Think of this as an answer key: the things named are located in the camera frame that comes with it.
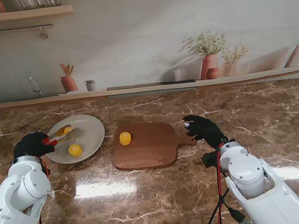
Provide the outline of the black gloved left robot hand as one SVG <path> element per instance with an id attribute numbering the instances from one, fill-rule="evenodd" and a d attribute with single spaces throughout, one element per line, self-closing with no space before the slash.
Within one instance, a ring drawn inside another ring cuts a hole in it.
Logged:
<path id="1" fill-rule="evenodd" d="M 24 136 L 15 146 L 13 157 L 15 159 L 26 155 L 41 157 L 47 153 L 54 152 L 53 145 L 46 145 L 43 143 L 43 140 L 47 137 L 48 135 L 43 132 L 33 132 Z"/>

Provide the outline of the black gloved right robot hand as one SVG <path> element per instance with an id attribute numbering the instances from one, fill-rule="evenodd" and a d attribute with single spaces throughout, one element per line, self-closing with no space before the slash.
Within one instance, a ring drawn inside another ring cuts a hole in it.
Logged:
<path id="1" fill-rule="evenodd" d="M 197 141 L 204 139 L 214 149 L 218 148 L 222 143 L 228 142 L 228 138 L 210 119 L 197 115 L 188 115 L 183 120 L 187 124 L 185 126 L 188 130 L 187 136 L 194 137 Z"/>

